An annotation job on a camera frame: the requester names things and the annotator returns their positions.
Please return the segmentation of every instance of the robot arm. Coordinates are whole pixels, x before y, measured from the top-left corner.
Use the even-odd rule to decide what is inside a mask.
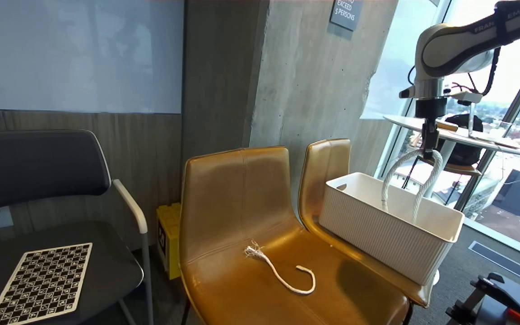
[[[424,117],[422,150],[437,144],[435,119],[444,113],[442,77],[457,72],[475,56],[520,38],[520,2],[500,0],[494,14],[462,27],[433,25],[417,41],[415,115]]]

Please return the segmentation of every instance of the chair armrest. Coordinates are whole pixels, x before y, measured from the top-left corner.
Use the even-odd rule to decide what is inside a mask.
[[[122,186],[119,178],[113,178],[113,186],[117,193],[122,197],[122,200],[128,204],[130,211],[133,213],[139,233],[146,234],[148,222],[146,222],[144,211],[137,206],[135,198],[130,195],[130,191],[126,189],[126,186]]]

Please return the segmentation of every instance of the whiteboard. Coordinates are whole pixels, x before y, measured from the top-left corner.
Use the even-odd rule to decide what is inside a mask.
[[[0,0],[0,108],[178,113],[182,0]]]

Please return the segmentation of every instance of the white container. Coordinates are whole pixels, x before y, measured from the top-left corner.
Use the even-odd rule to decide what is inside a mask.
[[[413,216],[417,197],[393,186],[384,211],[381,191],[382,182],[364,173],[328,180],[319,224],[410,280],[431,283],[462,213],[420,198]]]

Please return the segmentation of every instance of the checkerboard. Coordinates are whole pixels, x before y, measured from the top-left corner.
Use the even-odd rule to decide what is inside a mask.
[[[32,323],[77,308],[92,242],[25,251],[0,294],[0,323]]]

